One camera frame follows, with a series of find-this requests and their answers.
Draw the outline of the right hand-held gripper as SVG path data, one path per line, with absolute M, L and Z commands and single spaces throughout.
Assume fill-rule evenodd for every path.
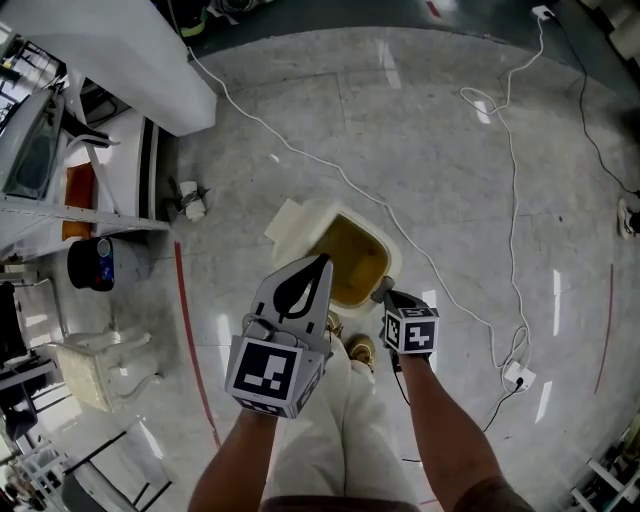
M 394 287 L 392 278 L 383 278 L 370 295 L 373 302 L 384 305 L 383 344 L 397 354 L 433 353 L 439 333 L 437 309 Z

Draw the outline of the cream pedal trash bin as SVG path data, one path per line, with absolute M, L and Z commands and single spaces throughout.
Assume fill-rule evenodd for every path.
M 265 235 L 273 242 L 272 260 L 280 269 L 303 257 L 325 253 L 333 263 L 330 309 L 345 317 L 361 317 L 377 305 L 371 293 L 383 278 L 398 277 L 402 256 L 381 228 L 337 202 L 310 199 L 285 201 Z

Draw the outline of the person's right forearm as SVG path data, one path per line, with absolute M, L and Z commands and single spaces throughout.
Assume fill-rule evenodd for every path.
M 401 355 L 402 373 L 423 469 L 445 512 L 476 484 L 500 477 L 486 436 L 450 397 L 421 357 Z

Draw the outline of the person's left forearm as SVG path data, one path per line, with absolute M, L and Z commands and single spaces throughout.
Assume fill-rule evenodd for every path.
M 258 512 L 278 418 L 242 411 L 193 491 L 188 512 Z

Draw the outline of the person's right yellow shoe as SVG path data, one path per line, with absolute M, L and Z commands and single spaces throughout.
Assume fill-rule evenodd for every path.
M 354 334 L 346 344 L 348 357 L 352 361 L 365 364 L 373 370 L 375 364 L 375 345 L 371 338 L 365 334 Z

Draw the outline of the red floor tape strip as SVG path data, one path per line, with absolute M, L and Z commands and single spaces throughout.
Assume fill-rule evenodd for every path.
M 181 244 L 178 241 L 174 242 L 174 254 L 175 254 L 175 267 L 176 267 L 176 276 L 178 282 L 179 296 L 180 296 L 180 304 L 183 316 L 184 329 L 188 344 L 188 350 L 190 355 L 190 360 L 194 372 L 194 377 L 196 380 L 197 390 L 202 402 L 202 407 L 204 410 L 205 417 L 210 425 L 212 436 L 214 439 L 214 444 L 217 449 L 221 448 L 221 440 L 218 433 L 218 429 L 215 423 L 214 416 L 212 414 L 212 410 L 210 408 L 206 388 L 204 385 L 204 381 L 202 378 L 196 345 L 193 337 L 191 320 L 189 315 L 189 305 L 188 298 L 186 293 L 184 272 L 183 272 L 183 263 L 182 263 L 182 254 L 181 254 Z
M 604 366 L 607 358 L 607 351 L 609 346 L 609 340 L 611 335 L 611 324 L 612 324 L 612 311 L 613 311 L 613 298 L 614 298 L 614 280 L 615 280 L 615 270 L 613 263 L 609 266 L 609 285 L 608 285 L 608 299 L 607 299 L 607 309 L 606 309 L 606 323 L 605 323 L 605 331 L 604 331 L 604 341 L 601 351 L 601 357 L 596 377 L 596 382 L 593 389 L 593 395 L 597 395 L 600 384 L 602 381 L 602 375 L 604 372 Z

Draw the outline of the person's white trousers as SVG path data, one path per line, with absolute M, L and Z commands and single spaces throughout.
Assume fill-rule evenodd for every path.
M 347 341 L 331 341 L 333 355 L 324 376 L 299 416 L 287 423 L 263 502 L 281 496 L 331 496 L 417 506 L 387 439 L 386 408 L 373 370 L 349 359 Z

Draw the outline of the large white power strip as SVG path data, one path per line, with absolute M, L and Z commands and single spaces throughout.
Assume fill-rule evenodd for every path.
M 503 379 L 515 385 L 517 392 L 527 391 L 536 379 L 536 374 L 517 361 L 511 361 L 506 366 Z

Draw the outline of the grey bin with black bag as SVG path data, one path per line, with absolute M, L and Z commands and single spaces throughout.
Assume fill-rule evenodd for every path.
M 67 254 L 67 272 L 76 289 L 112 291 L 115 268 L 111 240 L 100 237 L 74 242 Z

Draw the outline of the cream stool with white legs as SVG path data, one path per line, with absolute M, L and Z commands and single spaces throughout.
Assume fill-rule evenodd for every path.
M 164 379 L 151 340 L 149 332 L 131 327 L 75 333 L 51 346 L 71 394 L 85 405 L 114 413 Z

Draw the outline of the orange cushion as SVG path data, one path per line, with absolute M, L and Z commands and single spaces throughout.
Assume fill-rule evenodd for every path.
M 94 199 L 95 173 L 90 162 L 69 167 L 66 174 L 65 205 L 92 209 Z M 61 238 L 83 240 L 91 237 L 92 224 L 86 221 L 68 221 L 62 223 Z

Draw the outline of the white metal shelf rack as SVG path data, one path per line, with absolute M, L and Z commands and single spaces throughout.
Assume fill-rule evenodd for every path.
M 0 26 L 0 129 L 14 105 L 43 89 L 65 100 L 53 174 L 40 200 L 0 192 L 0 255 L 30 259 L 67 247 L 64 220 L 90 222 L 91 235 L 169 229 L 156 207 L 158 126 Z M 86 162 L 95 173 L 93 208 L 66 206 L 67 169 Z

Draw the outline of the white square pillar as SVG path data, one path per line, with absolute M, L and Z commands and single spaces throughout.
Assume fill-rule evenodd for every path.
M 0 21 L 176 137 L 215 124 L 216 94 L 150 0 L 0 0 Z

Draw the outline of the white curved desk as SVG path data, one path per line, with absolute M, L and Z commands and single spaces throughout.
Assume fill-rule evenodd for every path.
M 640 0 L 578 0 L 624 60 L 640 61 Z

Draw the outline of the black chair with metal frame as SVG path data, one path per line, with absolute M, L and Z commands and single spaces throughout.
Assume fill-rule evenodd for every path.
M 53 282 L 0 282 L 0 366 L 64 339 Z

